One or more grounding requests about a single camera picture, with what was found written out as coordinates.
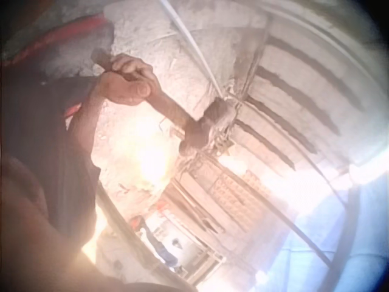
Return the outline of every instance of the dark shirt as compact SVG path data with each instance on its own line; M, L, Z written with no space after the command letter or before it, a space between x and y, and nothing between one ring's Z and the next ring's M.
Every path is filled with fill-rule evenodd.
M20 69L2 72L1 147L40 182L51 225L82 246L94 232L100 169L66 130L66 95L55 91L64 86L44 81L43 76Z

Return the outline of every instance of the person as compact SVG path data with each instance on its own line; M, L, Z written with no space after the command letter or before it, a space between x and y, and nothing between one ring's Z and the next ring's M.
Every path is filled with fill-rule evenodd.
M1 291L178 291L124 286L80 252L94 231L100 170L91 152L104 100L135 106L161 90L142 60L111 61L112 72L92 79L68 130L61 100L50 96L55 88L28 70L2 71Z
M137 232L143 233L146 235L148 242L151 244L157 255L164 261L164 264L169 268L174 268L178 264L178 259L172 255L170 251L165 247L165 245L160 242L147 226L143 216L135 216L131 220L131 226Z

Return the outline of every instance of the metal rod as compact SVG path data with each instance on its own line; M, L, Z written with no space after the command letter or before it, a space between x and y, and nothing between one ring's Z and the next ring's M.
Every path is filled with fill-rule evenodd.
M223 93L218 85L218 82L215 79L215 76L213 75L213 73L211 71L210 66L207 63L207 60L205 59L199 46L195 42L195 39L193 38L192 34L189 32L189 30L185 26L184 22L181 20L180 16L177 14L177 12L173 8L173 6L171 6L171 4L169 3L168 0L159 0L159 2L162 4L162 7L164 8L166 14L169 16L169 18L172 20L172 22L174 22L174 24L177 26L177 28L179 29L180 33L185 38L187 43L196 52L204 69L207 71L208 77L211 80L213 86L215 87L216 92L219 94L220 98L223 98Z
M276 215L279 219L282 220L286 225L288 225L302 240L306 242L306 244L321 258L321 260L327 265L331 265L331 261L327 258L324 252L318 248L318 246L300 229L294 224L287 216L285 216L276 206L274 206L267 198L258 193L255 189L253 189L248 183L246 183L239 176L235 175L231 170L227 167L222 166L214 157L211 155L199 152L201 156L211 162L215 167L222 170L224 173L228 174L228 176L234 180L237 184L239 184L244 190L251 193L258 201L262 202L274 215Z
M232 94L229 92L229 96L232 97L235 101L237 101L238 103L240 103L241 105L245 106L246 108L252 110L254 113L256 113L257 115L259 115L266 123L268 123L278 134L280 134L281 136L283 136L301 155L302 157L305 158L305 160L309 163L310 166L312 166L312 168L314 170L316 170L316 172L325 180L325 182L327 183L327 185L329 186L329 188L332 190L332 192L334 193L334 195L337 197L337 199L339 200L339 202L342 204L342 206L346 209L347 206L345 204L345 202L341 199L340 195L338 194L338 192L336 191L336 189L332 186L331 182L328 180L328 178L324 175L324 173L316 166L316 164L314 164L314 162L312 161L311 158L308 157L308 155L291 139L289 138L287 135L285 135L279 128L277 128L276 125L274 125L274 123L272 123L264 114L260 113L259 111L257 111L256 109L252 108L250 105L248 105L246 102L243 102L241 101L239 98L237 98L236 95Z
M266 24L265 24L265 27L263 29L263 36L261 39L261 43L255 51L255 56L253 58L253 62L251 63L249 73L247 74L246 82L244 82L244 85L243 85L242 94L241 94L241 98L243 100L246 99L247 93L249 92L250 85L253 82L254 77L255 77L256 68L258 67L258 65L262 59L262 56L263 56L263 53L265 51L265 47L267 44L267 39L269 38L270 27L271 27L272 23L273 23L273 16L271 14L268 14Z
M176 190L184 197L184 199L192 206L192 208L196 209L197 212L199 212L205 219L212 221L221 232L225 232L225 228L207 210L200 206L200 204L198 204L195 199L193 199L190 193L178 180L173 178L171 180L171 185L176 188Z

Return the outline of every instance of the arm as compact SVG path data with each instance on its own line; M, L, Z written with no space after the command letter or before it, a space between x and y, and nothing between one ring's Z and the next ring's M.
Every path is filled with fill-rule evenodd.
M112 59L114 72L103 73L89 97L73 117L69 133L87 154L92 153L98 117L105 99L122 105L138 105L150 95L158 96L160 85L153 67L141 59L118 55ZM134 81L121 74L132 74Z
M100 94L98 86L96 86L74 115L69 125L69 134L74 137L82 150L89 155L92 153L98 117L100 116L104 100L105 98Z

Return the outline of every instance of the metal pipe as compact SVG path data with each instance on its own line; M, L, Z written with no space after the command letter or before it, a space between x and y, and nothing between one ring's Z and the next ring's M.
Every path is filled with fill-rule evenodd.
M319 258L327 265L331 265L331 261L327 258L324 252L318 248L318 246L300 229L294 224L287 216L285 216L276 206L274 206L267 198L258 193L255 189L253 189L248 183L246 183L239 176L235 175L231 170L227 167L222 166L214 157L211 155L199 152L202 157L211 162L215 167L222 170L226 173L234 182L239 184L244 190L251 193L258 201L263 203L274 215L276 215L279 219L282 220L286 225L288 225L302 240L306 242L306 244L318 255Z

